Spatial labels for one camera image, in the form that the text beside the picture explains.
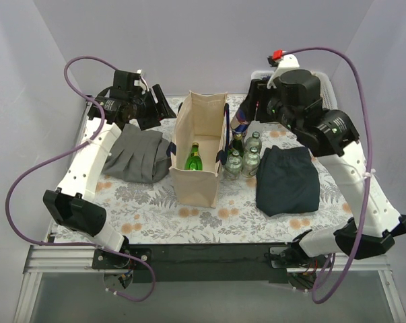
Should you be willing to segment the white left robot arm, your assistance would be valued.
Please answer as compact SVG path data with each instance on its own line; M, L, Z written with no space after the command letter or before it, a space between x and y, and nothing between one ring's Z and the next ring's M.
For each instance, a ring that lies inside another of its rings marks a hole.
M110 267L132 264L129 240L108 221L106 209L94 204L101 174L126 182L153 184L168 174L170 144L153 128L175 118L160 85L143 89L114 85L90 98L90 109L80 149L54 190L43 203L58 225L85 236L98 247Z

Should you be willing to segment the beige canvas tote bag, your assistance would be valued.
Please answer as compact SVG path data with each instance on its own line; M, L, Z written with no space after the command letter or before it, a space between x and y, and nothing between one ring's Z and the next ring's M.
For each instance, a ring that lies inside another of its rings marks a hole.
M228 156L230 111L228 94L190 92L177 114L170 142L170 175L178 202L216 207L219 180ZM192 144L199 144L202 170L186 170Z

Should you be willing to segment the clear chang bottle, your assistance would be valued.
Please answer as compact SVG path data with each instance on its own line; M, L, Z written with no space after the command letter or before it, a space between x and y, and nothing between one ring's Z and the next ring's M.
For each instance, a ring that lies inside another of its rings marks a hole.
M246 178L251 178L256 175L259 164L260 155L257 147L251 147L243 155L241 174Z
M231 150L227 162L224 166L225 174L224 176L228 180L236 180L240 176L240 172L242 169L242 157L240 156L240 152L233 149Z
M250 151L252 147L257 148L257 152L260 153L262 149L262 141L260 138L260 132L254 131L252 135L246 140L244 150L245 152Z

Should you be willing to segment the clear Chang bottle back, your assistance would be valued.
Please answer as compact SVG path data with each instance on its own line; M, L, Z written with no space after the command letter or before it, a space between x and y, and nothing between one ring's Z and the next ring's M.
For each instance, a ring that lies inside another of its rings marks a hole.
M256 175L259 164L260 155L257 147L251 147L243 155L241 174L246 178L251 178Z

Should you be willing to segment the red tab drink can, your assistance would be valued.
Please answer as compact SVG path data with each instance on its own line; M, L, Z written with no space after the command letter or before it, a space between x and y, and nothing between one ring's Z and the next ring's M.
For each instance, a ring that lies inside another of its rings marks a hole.
M248 116L248 108L245 103L242 103L231 120L230 129L234 135L241 134L245 137L250 122L251 119Z

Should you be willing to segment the green Perrier bottle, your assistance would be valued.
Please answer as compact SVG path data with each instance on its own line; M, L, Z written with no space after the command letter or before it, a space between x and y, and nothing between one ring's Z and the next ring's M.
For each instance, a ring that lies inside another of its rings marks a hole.
M201 156L199 154L199 144L198 142L194 142L191 147L191 152L187 157L185 163L185 170L196 170L201 171L203 169L203 162Z
M240 155L240 157L243 157L244 155L244 141L243 141L243 136L242 133L235 133L232 141L230 142L230 153L233 153L234 151L237 151Z

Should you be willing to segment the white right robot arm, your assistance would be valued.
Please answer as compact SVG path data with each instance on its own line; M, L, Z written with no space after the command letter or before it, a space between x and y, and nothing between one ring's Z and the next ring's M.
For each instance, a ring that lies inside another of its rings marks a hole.
M247 121L276 121L295 134L329 171L353 214L340 227L301 234L279 258L304 268L323 254L343 252L357 260L385 254L395 237L406 234L406 215L390 204L373 177L370 154L350 117L324 108L320 79L310 71L289 70L274 79L274 87L267 84L251 80L240 105Z

